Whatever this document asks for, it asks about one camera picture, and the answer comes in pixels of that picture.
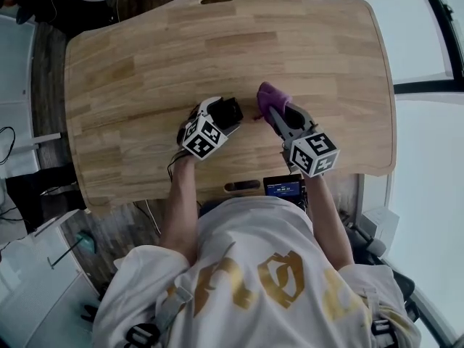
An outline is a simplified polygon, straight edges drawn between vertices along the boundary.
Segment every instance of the buckle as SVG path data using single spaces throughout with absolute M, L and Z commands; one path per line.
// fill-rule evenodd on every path
M 151 323 L 139 323 L 130 328 L 125 339 L 137 348 L 151 348 L 160 340 L 160 330 Z
M 390 321 L 373 321 L 370 330 L 375 336 L 380 348 L 398 347 L 397 335 L 395 334 L 392 323 L 390 323 Z

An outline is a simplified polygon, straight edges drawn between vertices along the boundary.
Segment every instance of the fiducial marker cube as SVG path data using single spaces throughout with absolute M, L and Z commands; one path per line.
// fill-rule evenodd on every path
M 314 177 L 333 168 L 339 152 L 325 133 L 314 133 L 293 141 L 290 161 L 304 174 Z
M 182 146 L 200 160 L 206 159 L 221 147 L 227 137 L 213 125 L 211 117 L 199 115 L 187 124 Z

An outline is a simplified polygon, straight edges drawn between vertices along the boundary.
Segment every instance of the wooden desk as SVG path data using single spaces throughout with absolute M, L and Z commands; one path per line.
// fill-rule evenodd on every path
M 226 183 L 288 172 L 281 140 L 259 114 L 269 81 L 337 143 L 343 173 L 394 168 L 389 65 L 362 0 L 175 0 L 67 47 L 67 129 L 89 208 L 167 196 L 178 126 L 210 96 L 235 96 L 241 127 L 198 164 L 199 200 Z

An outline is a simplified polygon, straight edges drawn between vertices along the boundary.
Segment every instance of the purple glove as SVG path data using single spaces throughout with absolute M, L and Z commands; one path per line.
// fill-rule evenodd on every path
M 284 92 L 274 88 L 267 82 L 261 84 L 258 94 L 258 107 L 260 108 L 261 114 L 268 124 L 270 124 L 270 112 L 269 107 L 274 107 L 277 112 L 285 117 L 285 107 L 287 103 L 291 102 L 292 97 Z

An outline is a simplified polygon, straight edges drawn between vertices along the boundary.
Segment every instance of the white wall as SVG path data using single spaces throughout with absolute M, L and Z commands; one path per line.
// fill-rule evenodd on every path
M 386 206 L 388 176 L 375 177 L 373 175 L 364 175 L 362 181 L 364 184 L 361 204 L 362 212 Z
M 457 96 L 464 103 L 464 94 Z M 389 261 L 464 333 L 464 105 L 397 102 L 390 209 L 399 226 Z

